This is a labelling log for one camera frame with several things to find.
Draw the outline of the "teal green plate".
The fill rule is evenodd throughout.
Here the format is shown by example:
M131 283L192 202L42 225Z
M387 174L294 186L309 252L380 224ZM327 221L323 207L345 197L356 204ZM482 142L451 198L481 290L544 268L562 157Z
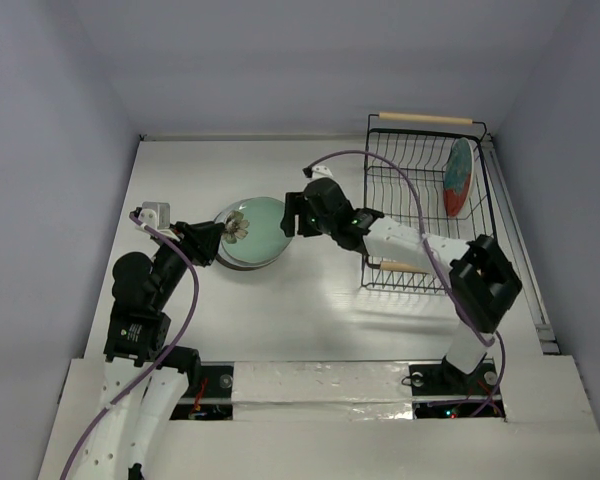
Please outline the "teal green plate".
M271 197L234 202L215 218L225 224L219 251L231 257L258 262L280 256L292 241L280 228L284 203Z

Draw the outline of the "teal and red plate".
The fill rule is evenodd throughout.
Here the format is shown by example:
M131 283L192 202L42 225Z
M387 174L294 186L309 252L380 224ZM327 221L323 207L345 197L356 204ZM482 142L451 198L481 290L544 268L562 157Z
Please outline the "teal and red plate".
M452 144L443 175L443 202L446 215L458 217L468 203L475 180L475 152L472 142L458 138Z

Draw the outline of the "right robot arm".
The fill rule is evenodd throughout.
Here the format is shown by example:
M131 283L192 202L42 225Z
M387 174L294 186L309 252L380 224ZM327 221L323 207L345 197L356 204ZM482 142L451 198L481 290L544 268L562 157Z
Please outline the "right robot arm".
M442 384L453 392L476 381L501 320L522 290L494 237L468 241L421 232L380 211L353 207L331 178L286 193L280 228L287 237L324 234L344 250L436 276L460 319L440 368Z

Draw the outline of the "dark reindeer plate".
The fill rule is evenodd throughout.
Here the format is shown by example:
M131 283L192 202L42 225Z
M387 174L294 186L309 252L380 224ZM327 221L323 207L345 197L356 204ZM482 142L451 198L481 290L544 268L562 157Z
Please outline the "dark reindeer plate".
M221 258L218 259L217 261L227 269L230 269L233 271L240 271L240 272L261 270L261 269L271 266L275 263L275 260L274 260L273 262L265 263L265 264L261 264L261 265L237 265L237 264L234 264L231 262L226 262L225 260L223 260Z

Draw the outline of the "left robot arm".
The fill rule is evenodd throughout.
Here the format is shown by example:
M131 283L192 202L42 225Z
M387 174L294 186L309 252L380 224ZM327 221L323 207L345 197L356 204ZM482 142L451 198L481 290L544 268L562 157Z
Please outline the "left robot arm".
M213 262L224 226L172 224L150 213L137 209L130 219L159 248L152 257L130 252L114 264L98 411L71 450L63 479L144 478L178 401L205 387L198 351L178 344L196 308L171 341L164 308L185 273Z

